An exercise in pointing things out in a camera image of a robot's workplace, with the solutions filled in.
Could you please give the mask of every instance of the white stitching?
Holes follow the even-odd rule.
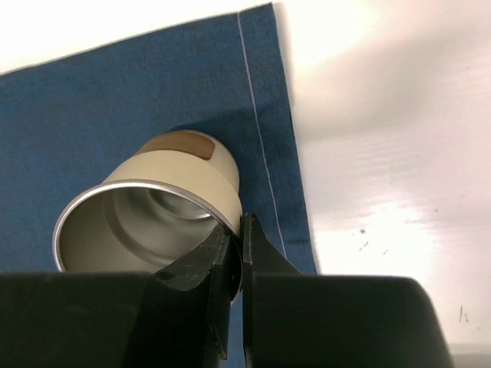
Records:
[[[251,92],[252,107],[254,108],[255,125],[258,128],[259,142],[261,143],[262,161],[264,162],[264,167],[266,169],[266,175],[268,177],[269,191],[271,192],[271,198],[273,200],[273,209],[275,210],[276,225],[278,226],[279,238],[282,242],[283,255],[285,256],[285,259],[287,259],[285,243],[283,242],[282,230],[281,230],[280,225],[279,225],[278,211],[276,209],[275,193],[273,192],[273,185],[271,184],[271,175],[269,174],[268,162],[266,160],[266,154],[265,154],[265,150],[264,150],[264,143],[262,142],[262,134],[261,134],[261,127],[259,126],[258,110],[257,110],[257,107],[255,105],[254,90],[252,89],[251,73],[249,72],[249,62],[247,61],[246,43],[244,42],[244,35],[242,34],[242,26],[240,24],[240,13],[237,13],[237,25],[239,26],[240,41],[242,42],[242,53],[244,54],[245,72],[247,73],[247,81],[249,82],[249,90]]]

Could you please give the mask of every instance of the white surface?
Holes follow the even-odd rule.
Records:
[[[0,73],[259,3],[8,2]],[[452,345],[490,346],[491,2],[275,10],[319,270],[414,277]]]

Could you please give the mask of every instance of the denim fabric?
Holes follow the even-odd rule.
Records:
[[[229,147],[244,212],[292,264],[315,272],[271,5],[1,76],[0,270],[54,270],[51,233],[68,202],[175,129]],[[240,304],[226,366],[245,366]]]

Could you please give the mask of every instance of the blue fabric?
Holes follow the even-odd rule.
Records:
[[[68,202],[148,139],[182,128],[231,149],[244,211],[315,272],[271,5],[1,76],[0,270],[54,270],[51,233]],[[241,301],[230,326],[226,366],[245,366]]]

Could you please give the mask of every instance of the tan label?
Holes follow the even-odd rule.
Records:
[[[215,150],[215,143],[207,136],[202,136],[198,133],[170,132],[156,136],[146,142],[136,155],[158,150],[179,151],[197,156],[200,159],[209,160]]]

